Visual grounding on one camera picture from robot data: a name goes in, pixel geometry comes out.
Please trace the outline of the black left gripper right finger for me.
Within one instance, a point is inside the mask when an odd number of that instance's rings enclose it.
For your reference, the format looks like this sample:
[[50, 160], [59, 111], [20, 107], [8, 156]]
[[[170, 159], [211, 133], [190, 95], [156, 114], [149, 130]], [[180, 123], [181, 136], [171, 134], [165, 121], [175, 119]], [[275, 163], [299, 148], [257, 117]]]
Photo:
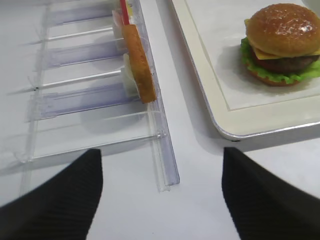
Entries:
[[320, 200], [235, 147], [223, 150], [221, 188], [242, 240], [318, 240]]

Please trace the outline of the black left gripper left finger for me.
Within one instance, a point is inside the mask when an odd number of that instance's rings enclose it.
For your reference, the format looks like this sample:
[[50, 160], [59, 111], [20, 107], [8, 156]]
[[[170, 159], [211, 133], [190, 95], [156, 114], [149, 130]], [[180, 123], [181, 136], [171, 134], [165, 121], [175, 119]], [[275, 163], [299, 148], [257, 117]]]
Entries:
[[85, 240], [102, 190], [102, 154], [89, 149], [39, 187], [2, 206], [0, 238]]

